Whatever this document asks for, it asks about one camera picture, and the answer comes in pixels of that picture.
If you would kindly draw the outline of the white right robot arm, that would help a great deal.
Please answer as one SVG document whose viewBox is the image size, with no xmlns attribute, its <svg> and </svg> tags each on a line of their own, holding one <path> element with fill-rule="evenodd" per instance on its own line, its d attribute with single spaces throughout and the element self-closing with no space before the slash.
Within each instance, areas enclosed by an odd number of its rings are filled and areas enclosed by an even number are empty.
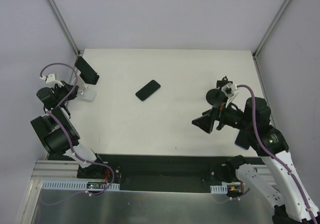
<svg viewBox="0 0 320 224">
<path fill-rule="evenodd" d="M 253 148 L 268 167 L 277 189 L 259 177 L 242 155 L 229 158 L 215 170 L 218 180 L 226 183 L 240 181 L 261 195 L 270 206 L 275 224 L 318 224 L 320 209 L 307 194 L 292 161 L 283 134 L 271 125 L 271 110 L 260 97 L 250 97 L 240 110 L 228 97 L 207 97 L 211 109 L 191 123 L 210 134 L 215 122 L 217 130 L 225 126 L 239 131 L 235 145 L 245 150 Z"/>
</svg>

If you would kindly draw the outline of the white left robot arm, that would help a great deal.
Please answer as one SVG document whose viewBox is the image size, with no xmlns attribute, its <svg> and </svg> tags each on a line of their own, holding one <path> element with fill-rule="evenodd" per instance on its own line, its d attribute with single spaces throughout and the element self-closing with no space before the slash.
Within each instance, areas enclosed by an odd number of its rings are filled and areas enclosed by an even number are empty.
<svg viewBox="0 0 320 224">
<path fill-rule="evenodd" d="M 73 159 L 79 165 L 78 178 L 102 178 L 108 173 L 98 154 L 80 143 L 80 135 L 70 122 L 66 102 L 77 97 L 79 87 L 62 81 L 36 93 L 45 114 L 30 121 L 44 149 L 50 155 Z"/>
</svg>

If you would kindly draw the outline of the white folding phone stand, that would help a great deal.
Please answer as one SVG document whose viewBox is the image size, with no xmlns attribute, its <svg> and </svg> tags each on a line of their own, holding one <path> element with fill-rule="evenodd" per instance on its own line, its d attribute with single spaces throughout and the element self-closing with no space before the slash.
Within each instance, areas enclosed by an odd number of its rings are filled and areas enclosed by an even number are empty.
<svg viewBox="0 0 320 224">
<path fill-rule="evenodd" d="M 94 91 L 94 90 L 91 90 L 90 86 L 88 84 L 86 84 L 84 82 L 84 80 L 79 75 L 77 75 L 74 78 L 73 84 L 78 86 L 77 96 L 80 99 L 83 99 L 83 100 L 88 101 L 88 102 L 92 102 L 95 99 L 95 97 L 97 95 L 97 92 Z"/>
</svg>

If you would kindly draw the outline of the black smartphone with teal edge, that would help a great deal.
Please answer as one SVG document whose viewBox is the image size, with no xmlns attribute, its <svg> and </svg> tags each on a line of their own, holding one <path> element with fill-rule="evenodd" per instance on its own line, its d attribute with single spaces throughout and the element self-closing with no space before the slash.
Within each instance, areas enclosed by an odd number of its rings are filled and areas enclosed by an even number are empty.
<svg viewBox="0 0 320 224">
<path fill-rule="evenodd" d="M 161 88 L 161 85 L 154 79 L 149 81 L 144 87 L 135 93 L 135 96 L 142 102 L 147 100 Z"/>
</svg>

